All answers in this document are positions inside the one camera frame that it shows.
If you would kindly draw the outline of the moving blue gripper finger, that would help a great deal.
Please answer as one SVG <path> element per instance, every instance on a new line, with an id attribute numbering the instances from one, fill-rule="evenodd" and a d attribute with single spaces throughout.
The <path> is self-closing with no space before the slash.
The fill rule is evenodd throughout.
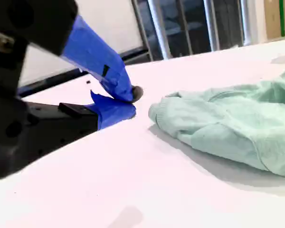
<path id="1" fill-rule="evenodd" d="M 0 0 L 0 90 L 15 95 L 29 44 L 90 73 L 113 98 L 134 103 L 121 57 L 78 13 L 74 0 Z"/>

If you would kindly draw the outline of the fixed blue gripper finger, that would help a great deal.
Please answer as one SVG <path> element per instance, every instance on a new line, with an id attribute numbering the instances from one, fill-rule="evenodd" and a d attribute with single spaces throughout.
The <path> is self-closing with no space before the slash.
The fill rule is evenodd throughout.
<path id="1" fill-rule="evenodd" d="M 30 164 L 54 150 L 136 115 L 133 104 L 91 93 L 93 104 L 28 102 L 23 130 L 23 162 Z"/>

